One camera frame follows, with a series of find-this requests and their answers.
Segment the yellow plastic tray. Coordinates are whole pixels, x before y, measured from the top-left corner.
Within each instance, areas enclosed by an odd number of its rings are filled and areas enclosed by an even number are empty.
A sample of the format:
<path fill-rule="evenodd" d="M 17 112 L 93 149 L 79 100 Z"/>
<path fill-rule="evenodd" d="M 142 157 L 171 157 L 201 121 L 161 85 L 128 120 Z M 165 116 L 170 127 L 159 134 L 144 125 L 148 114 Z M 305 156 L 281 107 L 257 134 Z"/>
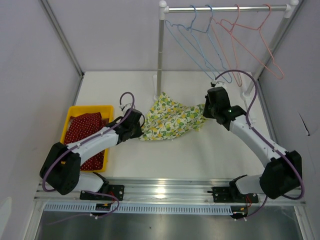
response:
<path fill-rule="evenodd" d="M 103 118 L 108 118 L 109 122 L 112 122 L 114 120 L 114 107 L 111 105 L 82 105 L 82 106 L 71 106 L 68 110 L 67 117 L 65 119 L 63 131 L 60 137 L 60 142 L 63 143 L 65 134 L 68 127 L 68 122 L 71 117 L 78 117 L 83 114 L 92 114 L 92 113 L 101 113 L 101 116 Z M 104 150 L 104 164 L 103 169 L 100 171 L 83 171 L 83 172 L 97 172 L 102 173 L 107 168 L 107 162 L 108 162 L 108 150 Z"/>

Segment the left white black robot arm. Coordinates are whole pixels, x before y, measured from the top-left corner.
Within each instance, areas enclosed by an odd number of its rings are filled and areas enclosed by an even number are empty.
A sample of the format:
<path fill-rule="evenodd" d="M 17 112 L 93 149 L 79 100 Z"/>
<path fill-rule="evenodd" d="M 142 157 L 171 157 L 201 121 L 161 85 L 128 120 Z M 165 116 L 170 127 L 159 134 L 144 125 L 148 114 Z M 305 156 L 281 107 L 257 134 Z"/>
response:
<path fill-rule="evenodd" d="M 97 200 L 108 196 L 107 183 L 98 173 L 83 173 L 81 166 L 94 155 L 127 140 L 140 137 L 143 114 L 130 108 L 124 116 L 107 124 L 98 132 L 70 144 L 55 143 L 39 172 L 42 189 L 67 195 L 72 191 L 91 193 Z"/>

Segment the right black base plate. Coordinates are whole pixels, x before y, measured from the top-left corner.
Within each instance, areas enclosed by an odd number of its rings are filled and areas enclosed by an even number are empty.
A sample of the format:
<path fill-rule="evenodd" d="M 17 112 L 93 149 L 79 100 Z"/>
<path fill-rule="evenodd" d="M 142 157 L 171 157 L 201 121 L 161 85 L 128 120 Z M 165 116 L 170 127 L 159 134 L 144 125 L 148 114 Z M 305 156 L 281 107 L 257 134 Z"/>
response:
<path fill-rule="evenodd" d="M 231 186 L 212 187 L 212 196 L 215 203 L 257 204 L 259 202 L 259 198 L 256 194 L 242 194 L 236 187 Z"/>

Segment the red polka dot skirt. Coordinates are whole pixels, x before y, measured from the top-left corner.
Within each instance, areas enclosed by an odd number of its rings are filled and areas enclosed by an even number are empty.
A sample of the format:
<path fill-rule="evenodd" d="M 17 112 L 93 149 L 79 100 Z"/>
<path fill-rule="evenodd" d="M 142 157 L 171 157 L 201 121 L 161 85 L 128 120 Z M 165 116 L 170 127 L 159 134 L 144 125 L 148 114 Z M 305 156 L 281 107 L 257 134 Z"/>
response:
<path fill-rule="evenodd" d="M 65 145 L 81 141 L 100 131 L 107 123 L 108 118 L 103 118 L 100 112 L 85 113 L 71 117 L 64 136 Z M 81 171 L 101 171 L 104 166 L 105 151 L 101 151 L 89 158 L 80 167 Z"/>

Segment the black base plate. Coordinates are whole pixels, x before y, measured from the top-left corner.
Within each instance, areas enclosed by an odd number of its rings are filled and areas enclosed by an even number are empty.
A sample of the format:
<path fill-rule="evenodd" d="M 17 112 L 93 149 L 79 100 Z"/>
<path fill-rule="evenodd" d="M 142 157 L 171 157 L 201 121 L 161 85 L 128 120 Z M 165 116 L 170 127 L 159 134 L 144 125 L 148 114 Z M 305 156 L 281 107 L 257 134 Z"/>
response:
<path fill-rule="evenodd" d="M 116 197 L 119 201 L 122 201 L 125 193 L 124 185 L 116 185 L 116 184 L 104 184 L 99 190 L 99 194 L 89 193 L 87 191 L 82 191 L 80 193 L 80 200 L 88 200 L 88 201 L 113 201 L 112 197 L 106 196 L 111 195 Z"/>
<path fill-rule="evenodd" d="M 215 203 L 257 204 L 259 202 L 259 198 L 256 194 L 242 194 L 236 187 L 231 186 L 212 187 L 212 196 Z"/>

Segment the clothes rack metal white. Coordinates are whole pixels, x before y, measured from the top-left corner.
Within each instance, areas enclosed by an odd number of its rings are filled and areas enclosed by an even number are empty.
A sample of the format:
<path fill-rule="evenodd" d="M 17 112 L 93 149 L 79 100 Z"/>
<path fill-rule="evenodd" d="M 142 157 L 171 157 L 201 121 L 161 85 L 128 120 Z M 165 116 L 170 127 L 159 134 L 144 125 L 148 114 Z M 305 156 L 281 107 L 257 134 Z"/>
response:
<path fill-rule="evenodd" d="M 267 15 L 267 8 L 263 7 L 263 4 L 260 5 L 249 5 L 243 6 L 239 5 L 241 12 L 240 17 L 238 19 L 238 23 L 243 25 L 248 25 L 251 27 L 257 27 Z M 280 40 L 284 37 L 284 34 L 287 28 L 290 25 L 290 22 L 293 18 L 294 13 L 296 12 L 296 8 L 299 6 L 300 2 L 298 0 L 289 0 L 285 4 L 269 4 L 273 7 L 273 12 L 269 17 L 268 21 L 265 23 L 263 27 L 263 35 L 265 40 L 269 43 L 272 41 L 273 55 L 277 45 L 280 43 Z M 216 20 L 228 19 L 229 21 L 234 21 L 237 16 L 237 9 L 233 6 L 212 6 L 213 8 L 213 17 Z M 210 9 L 206 6 L 196 7 L 198 12 L 197 20 L 194 24 L 196 28 L 204 30 L 208 24 L 208 20 L 210 19 L 211 13 Z M 164 25 L 165 20 L 169 20 L 175 24 L 190 24 L 191 20 L 194 17 L 194 13 L 190 6 L 188 7 L 170 7 L 167 5 L 167 2 L 161 0 L 158 4 L 158 53 L 157 53 L 157 72 L 153 76 L 154 82 L 154 90 L 155 96 L 160 96 L 162 92 L 162 73 L 163 73 L 163 48 L 164 48 L 164 33 L 166 27 Z M 258 58 L 263 58 L 265 56 L 264 47 L 259 40 L 259 36 L 254 31 L 248 31 L 245 29 L 234 29 L 233 34 L 246 45 L 248 49 L 250 49 Z M 201 45 L 204 47 L 205 51 L 209 55 L 209 59 L 220 67 L 220 61 L 215 56 L 213 49 L 210 46 L 208 40 L 206 40 L 205 36 L 199 37 Z M 251 72 L 253 74 L 253 78 L 258 80 L 255 76 L 255 72 L 259 67 L 259 63 L 251 57 L 239 44 L 234 42 L 237 51 L 238 57 L 238 70 L 243 70 L 247 72 Z"/>

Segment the lemon print skirt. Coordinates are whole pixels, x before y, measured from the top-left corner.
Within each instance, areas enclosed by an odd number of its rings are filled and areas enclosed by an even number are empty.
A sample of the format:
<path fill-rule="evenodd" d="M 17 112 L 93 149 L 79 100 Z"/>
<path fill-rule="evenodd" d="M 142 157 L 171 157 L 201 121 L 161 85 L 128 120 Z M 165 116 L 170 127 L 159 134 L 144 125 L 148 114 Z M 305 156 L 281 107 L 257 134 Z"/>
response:
<path fill-rule="evenodd" d="M 186 106 L 162 92 L 146 114 L 139 140 L 173 140 L 190 131 L 199 131 L 207 120 L 204 109 L 204 104 Z"/>

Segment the aluminium mounting rail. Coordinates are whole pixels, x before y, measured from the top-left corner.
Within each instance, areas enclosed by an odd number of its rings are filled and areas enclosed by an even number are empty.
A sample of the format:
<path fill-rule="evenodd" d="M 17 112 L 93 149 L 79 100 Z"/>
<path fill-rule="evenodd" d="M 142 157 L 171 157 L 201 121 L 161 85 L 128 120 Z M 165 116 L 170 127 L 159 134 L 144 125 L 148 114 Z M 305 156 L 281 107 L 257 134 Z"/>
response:
<path fill-rule="evenodd" d="M 169 179 L 169 178 L 120 178 L 107 177 L 110 185 L 123 185 L 124 193 L 121 203 L 131 204 L 173 204 L 173 205 L 245 205 L 250 201 L 232 202 L 223 200 L 220 192 L 214 192 L 213 187 L 228 187 L 230 179 Z M 80 202 L 80 191 L 72 191 L 67 195 L 58 192 L 45 192 L 42 182 L 35 192 L 35 201 Z M 305 206 L 304 198 L 299 200 L 279 197 L 268 198 L 266 206 Z"/>

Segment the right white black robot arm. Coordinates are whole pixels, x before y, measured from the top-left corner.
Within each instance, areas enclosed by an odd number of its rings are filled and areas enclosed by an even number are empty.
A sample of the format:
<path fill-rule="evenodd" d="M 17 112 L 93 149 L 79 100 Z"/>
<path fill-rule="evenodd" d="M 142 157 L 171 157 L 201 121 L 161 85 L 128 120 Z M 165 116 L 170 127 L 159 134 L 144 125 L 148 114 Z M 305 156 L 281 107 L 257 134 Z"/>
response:
<path fill-rule="evenodd" d="M 264 167 L 261 175 L 243 175 L 231 181 L 228 196 L 239 202 L 246 194 L 264 193 L 270 199 L 288 197 L 288 192 L 303 187 L 302 157 L 287 151 L 263 136 L 249 121 L 249 114 L 240 106 L 230 104 L 224 87 L 213 87 L 205 96 L 203 116 L 214 119 L 227 131 L 242 140 Z"/>

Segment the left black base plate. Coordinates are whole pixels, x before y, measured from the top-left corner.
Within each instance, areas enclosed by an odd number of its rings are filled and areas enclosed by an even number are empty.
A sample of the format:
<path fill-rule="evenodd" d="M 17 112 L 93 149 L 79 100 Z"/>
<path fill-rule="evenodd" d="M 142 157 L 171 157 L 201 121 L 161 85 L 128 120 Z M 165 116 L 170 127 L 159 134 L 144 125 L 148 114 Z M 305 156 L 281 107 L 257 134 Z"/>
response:
<path fill-rule="evenodd" d="M 122 201 L 125 193 L 124 185 L 116 185 L 116 184 L 104 184 L 99 190 L 99 194 L 89 193 L 87 191 L 82 191 L 80 193 L 80 200 L 88 200 L 88 201 L 113 201 L 112 197 L 106 196 L 111 195 L 116 197 L 119 201 Z"/>

